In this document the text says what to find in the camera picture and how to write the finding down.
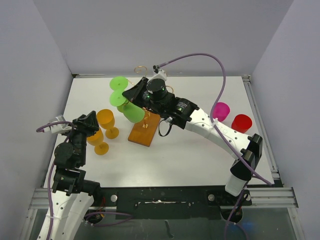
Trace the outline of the green wine glass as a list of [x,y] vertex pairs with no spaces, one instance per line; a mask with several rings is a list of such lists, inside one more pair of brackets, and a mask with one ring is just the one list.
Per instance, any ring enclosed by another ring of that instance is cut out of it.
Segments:
[[123,113],[131,123],[139,123],[144,119],[145,111],[126,99],[123,92],[123,89],[115,90],[109,97],[110,104]]
[[127,88],[129,81],[124,76],[116,76],[110,80],[109,86],[113,91],[124,90]]

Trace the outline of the orange wine glass front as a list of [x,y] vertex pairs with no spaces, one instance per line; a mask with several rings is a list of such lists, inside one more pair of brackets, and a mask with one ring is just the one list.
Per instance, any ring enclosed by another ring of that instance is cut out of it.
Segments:
[[87,142],[94,146],[94,152],[97,155],[105,155],[109,151],[109,145],[104,142],[104,135],[102,130],[99,130],[92,136],[86,138]]

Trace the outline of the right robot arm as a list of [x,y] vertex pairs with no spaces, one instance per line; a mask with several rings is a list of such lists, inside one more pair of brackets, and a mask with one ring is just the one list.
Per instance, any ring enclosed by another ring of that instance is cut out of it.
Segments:
[[263,138],[234,130],[210,116],[195,103],[168,92],[161,78],[149,80],[143,77],[122,95],[137,107],[159,115],[170,126],[196,133],[218,145],[235,159],[230,177],[222,192],[223,200],[230,205],[241,198],[241,191],[252,179],[261,159]]

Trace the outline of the orange wine glass rear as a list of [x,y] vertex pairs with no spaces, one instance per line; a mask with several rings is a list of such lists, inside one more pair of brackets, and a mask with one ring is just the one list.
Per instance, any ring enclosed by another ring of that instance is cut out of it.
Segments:
[[119,129],[115,127],[115,117],[110,109],[102,109],[97,113],[99,125],[105,129],[105,136],[108,139],[115,139],[119,135]]

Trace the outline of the magenta wine glass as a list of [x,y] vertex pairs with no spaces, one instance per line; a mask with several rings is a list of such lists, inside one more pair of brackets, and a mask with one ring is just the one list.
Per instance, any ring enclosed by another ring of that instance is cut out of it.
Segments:
[[218,102],[212,113],[213,119],[217,119],[219,122],[223,122],[230,113],[230,107],[224,102]]

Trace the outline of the green wine glass front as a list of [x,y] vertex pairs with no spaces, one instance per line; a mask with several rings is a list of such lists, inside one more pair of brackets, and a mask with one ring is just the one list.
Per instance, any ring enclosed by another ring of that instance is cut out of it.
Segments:
[[123,92],[123,89],[115,90],[109,97],[110,104],[123,113],[131,123],[139,123],[144,119],[145,111],[126,99]]

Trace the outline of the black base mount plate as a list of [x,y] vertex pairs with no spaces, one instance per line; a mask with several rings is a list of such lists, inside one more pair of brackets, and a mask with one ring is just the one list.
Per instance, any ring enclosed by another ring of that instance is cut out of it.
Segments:
[[184,220],[226,217],[234,206],[252,205],[250,192],[233,196],[224,186],[103,187],[92,207],[116,220]]

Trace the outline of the orange wine glass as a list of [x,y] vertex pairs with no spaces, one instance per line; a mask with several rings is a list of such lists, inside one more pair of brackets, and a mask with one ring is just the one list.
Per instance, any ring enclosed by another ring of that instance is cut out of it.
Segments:
[[94,152],[97,155],[105,155],[109,151],[109,145],[104,142],[104,135],[102,130],[99,130],[92,136],[86,138],[87,142],[94,146]]
[[115,139],[119,135],[119,129],[115,127],[115,117],[110,109],[102,109],[97,113],[99,125],[105,129],[105,136],[108,139]]

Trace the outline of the red wine glass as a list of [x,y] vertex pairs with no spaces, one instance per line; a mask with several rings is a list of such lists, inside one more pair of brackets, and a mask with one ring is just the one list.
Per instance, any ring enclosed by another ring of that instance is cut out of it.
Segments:
[[240,133],[246,133],[252,127],[252,119],[245,114],[238,114],[232,124],[231,128]]

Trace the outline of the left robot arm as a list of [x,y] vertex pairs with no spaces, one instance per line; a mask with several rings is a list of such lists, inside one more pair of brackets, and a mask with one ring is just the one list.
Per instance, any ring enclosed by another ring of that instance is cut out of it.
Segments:
[[54,150],[47,180],[48,211],[38,234],[39,240],[72,240],[89,207],[102,199],[99,182],[86,180],[87,138],[99,131],[96,112],[67,121],[62,115],[36,132],[60,134],[65,140]]

